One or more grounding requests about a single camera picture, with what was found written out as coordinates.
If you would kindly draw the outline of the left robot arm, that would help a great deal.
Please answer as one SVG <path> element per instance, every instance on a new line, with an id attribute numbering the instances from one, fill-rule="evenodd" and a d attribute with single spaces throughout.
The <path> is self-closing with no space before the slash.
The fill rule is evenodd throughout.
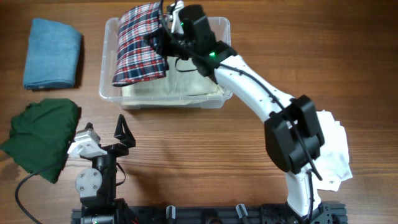
<path id="1" fill-rule="evenodd" d="M 72 223 L 139 222 L 126 201 L 116 197 L 116 187 L 124 183 L 116 180 L 117 171 L 123 170 L 117 158 L 128 155 L 129 149 L 136 146 L 136 140 L 122 114 L 119 115 L 114 138 L 119 141 L 117 144 L 102 146 L 101 138 L 91 123 L 74 137 L 68 155 L 91 161 L 91 167 L 76 177 L 75 188 L 79 193 L 81 209 L 72 211 Z"/>

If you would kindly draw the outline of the plaid shirt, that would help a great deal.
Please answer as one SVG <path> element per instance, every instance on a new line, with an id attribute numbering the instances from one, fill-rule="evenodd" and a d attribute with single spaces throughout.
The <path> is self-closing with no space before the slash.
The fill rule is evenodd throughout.
<path id="1" fill-rule="evenodd" d="M 112 85 L 123 87 L 166 77 L 160 49 L 160 4 L 136 6 L 119 19 L 116 71 Z"/>

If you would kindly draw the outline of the white garment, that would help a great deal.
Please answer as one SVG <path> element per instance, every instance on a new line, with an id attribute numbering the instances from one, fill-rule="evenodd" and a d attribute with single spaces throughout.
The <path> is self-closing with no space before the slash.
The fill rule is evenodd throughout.
<path id="1" fill-rule="evenodd" d="M 336 121 L 329 111 L 317 111 L 324 145 L 315 166 L 323 180 L 314 177 L 315 188 L 337 192 L 340 184 L 353 177 L 349 166 L 349 149 L 345 128 Z"/>

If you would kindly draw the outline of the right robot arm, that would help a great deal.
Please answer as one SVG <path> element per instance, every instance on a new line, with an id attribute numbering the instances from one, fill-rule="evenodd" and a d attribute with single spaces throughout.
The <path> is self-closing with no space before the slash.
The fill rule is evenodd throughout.
<path id="1" fill-rule="evenodd" d="M 154 36 L 155 51 L 163 57 L 191 59 L 198 72 L 235 94 L 264 125 L 266 151 L 283 172 L 288 185 L 287 205 L 299 223 L 320 215 L 313 178 L 322 179 L 315 166 L 325 138 L 313 101 L 278 90 L 252 70 L 237 51 L 217 40 L 199 4 L 169 7 L 172 26 L 164 15 Z"/>

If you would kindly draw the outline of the cream cloth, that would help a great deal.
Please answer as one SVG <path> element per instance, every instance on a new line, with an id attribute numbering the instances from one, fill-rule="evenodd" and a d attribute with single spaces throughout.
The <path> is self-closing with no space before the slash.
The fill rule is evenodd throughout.
<path id="1" fill-rule="evenodd" d="M 122 88 L 125 100 L 122 106 L 182 106 L 200 103 L 199 96 L 223 96 L 224 89 L 210 78 L 200 75 L 190 59 L 167 59 L 166 77 L 135 83 Z"/>

